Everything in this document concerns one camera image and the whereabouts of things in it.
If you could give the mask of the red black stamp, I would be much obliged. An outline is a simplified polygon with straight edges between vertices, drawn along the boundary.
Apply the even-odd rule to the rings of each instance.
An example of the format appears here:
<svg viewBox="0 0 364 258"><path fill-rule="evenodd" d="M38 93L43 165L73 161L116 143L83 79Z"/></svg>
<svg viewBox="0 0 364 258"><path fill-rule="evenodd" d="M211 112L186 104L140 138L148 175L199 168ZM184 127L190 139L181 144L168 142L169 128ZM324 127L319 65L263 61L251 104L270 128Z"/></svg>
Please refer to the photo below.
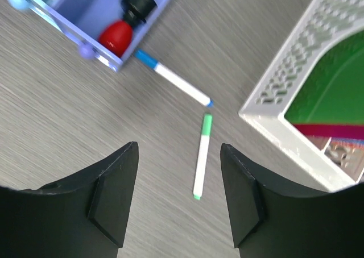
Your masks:
<svg viewBox="0 0 364 258"><path fill-rule="evenodd" d="M118 57L128 49L133 31L157 6L154 0L121 0L124 13L121 19L109 25L98 38L98 42Z"/></svg>

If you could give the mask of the purple drawer box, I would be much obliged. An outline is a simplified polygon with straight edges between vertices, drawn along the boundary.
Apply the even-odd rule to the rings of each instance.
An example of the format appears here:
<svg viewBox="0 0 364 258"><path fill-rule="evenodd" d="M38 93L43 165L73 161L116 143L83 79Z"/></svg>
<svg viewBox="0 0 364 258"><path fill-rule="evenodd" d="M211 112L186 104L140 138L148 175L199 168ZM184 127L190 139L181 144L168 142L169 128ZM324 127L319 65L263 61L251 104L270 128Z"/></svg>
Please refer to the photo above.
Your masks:
<svg viewBox="0 0 364 258"><path fill-rule="evenodd" d="M146 23L136 28L131 44L122 57L115 56L97 42L103 30L123 15L121 0L55 0L44 11L43 18L57 25L75 43L91 44L98 60L113 71L118 71L171 0L154 1L157 7L147 17Z"/></svg>

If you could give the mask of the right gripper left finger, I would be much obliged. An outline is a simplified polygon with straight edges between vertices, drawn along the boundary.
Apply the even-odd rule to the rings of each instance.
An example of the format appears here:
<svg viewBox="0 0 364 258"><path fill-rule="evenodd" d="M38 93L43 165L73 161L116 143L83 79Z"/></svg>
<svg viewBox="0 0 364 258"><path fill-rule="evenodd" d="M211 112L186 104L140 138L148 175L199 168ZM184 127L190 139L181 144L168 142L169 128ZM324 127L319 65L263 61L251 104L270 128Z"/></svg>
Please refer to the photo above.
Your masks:
<svg viewBox="0 0 364 258"><path fill-rule="evenodd" d="M138 171L129 142L39 189L1 187L2 257L116 257L123 247Z"/></svg>

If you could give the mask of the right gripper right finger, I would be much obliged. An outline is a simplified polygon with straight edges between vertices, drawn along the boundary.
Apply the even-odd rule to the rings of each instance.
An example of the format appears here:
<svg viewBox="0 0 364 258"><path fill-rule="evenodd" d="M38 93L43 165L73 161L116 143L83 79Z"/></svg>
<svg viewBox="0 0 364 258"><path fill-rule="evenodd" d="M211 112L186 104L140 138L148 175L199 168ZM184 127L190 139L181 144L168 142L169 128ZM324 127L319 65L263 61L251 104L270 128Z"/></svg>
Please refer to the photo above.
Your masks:
<svg viewBox="0 0 364 258"><path fill-rule="evenodd" d="M363 185L327 193L288 180L230 144L220 150L241 257L362 257Z"/></svg>

